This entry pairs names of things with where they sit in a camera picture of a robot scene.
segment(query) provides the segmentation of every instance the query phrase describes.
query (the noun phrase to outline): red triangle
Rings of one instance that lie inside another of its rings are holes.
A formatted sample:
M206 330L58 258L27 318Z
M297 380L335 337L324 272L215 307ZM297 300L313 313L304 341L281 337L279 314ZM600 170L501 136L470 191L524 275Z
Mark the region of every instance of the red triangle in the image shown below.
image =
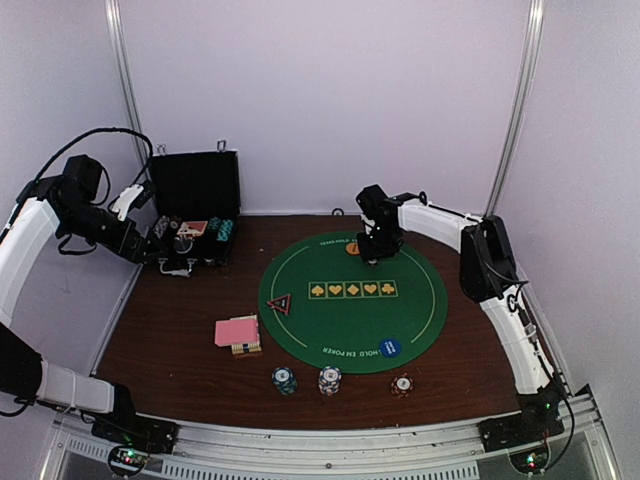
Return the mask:
M291 309L291 294L287 293L281 297L269 300L267 305L280 313L289 315L289 310Z

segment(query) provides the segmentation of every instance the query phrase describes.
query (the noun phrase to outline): oval green mat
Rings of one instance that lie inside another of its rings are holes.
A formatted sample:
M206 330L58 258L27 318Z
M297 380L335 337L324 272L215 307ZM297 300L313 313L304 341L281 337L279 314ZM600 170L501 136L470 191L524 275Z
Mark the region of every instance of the oval green mat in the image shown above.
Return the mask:
M442 331L447 292L436 269L403 246L398 255L367 266L346 252L353 232L307 238L281 253L260 283L260 316L291 355L344 373L375 373L424 353ZM289 315L269 300L291 294ZM384 357L380 342L395 339L401 352Z

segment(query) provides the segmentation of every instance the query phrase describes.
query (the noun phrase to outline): blue button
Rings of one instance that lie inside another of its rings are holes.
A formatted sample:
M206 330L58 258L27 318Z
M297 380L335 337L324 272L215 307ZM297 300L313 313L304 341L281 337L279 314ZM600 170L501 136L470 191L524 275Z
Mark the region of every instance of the blue button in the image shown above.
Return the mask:
M402 346L395 338L385 338L380 342L380 352L388 358L397 357L402 352Z

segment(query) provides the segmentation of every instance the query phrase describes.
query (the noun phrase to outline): orange disc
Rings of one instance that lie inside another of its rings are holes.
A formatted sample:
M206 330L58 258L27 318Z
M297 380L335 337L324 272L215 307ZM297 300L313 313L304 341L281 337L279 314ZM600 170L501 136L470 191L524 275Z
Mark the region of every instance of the orange disc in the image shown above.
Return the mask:
M347 253L349 255L360 255L358 244L356 242L347 244Z

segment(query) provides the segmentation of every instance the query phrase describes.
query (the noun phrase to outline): white wall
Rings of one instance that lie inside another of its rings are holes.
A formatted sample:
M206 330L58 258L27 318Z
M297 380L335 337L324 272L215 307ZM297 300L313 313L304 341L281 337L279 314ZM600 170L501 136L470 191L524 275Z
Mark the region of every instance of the white wall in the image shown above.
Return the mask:
M624 478L640 478L640 4L547 8L498 213L573 388L591 384Z
M362 187L481 211L528 0L135 0L142 125L169 152L240 150L245 212L355 211Z
M43 163L76 135L125 124L102 1L5 0L0 7L0 220ZM103 162L114 189L138 170L133 143L109 134L71 153ZM58 173L63 157L51 173ZM50 361L90 371L100 336L132 265L104 249L61 257L50 243L27 280L14 330ZM0 395L0 409L15 405ZM53 413L32 407L0 418L0 477L36 478Z

